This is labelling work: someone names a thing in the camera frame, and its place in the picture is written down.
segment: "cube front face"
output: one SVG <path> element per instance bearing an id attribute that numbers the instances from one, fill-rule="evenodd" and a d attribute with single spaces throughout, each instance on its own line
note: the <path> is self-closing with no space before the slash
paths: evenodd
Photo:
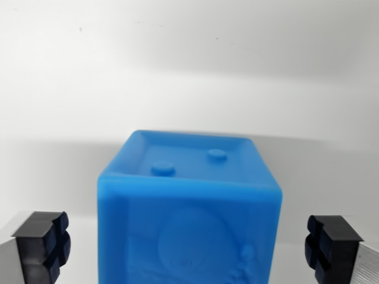
<path id="1" fill-rule="evenodd" d="M 280 205 L 250 140 L 137 131 L 99 178 L 99 282 L 267 284 Z"/>

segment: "white backdrop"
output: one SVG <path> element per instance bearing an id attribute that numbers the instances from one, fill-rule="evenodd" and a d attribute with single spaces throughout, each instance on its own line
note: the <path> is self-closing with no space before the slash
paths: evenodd
<path id="1" fill-rule="evenodd" d="M 242 135 L 284 193 L 271 283 L 316 283 L 310 214 L 379 241 L 378 15 L 375 1 L 1 1 L 0 225 L 67 211 L 57 283 L 96 283 L 96 179 L 130 133 Z"/>

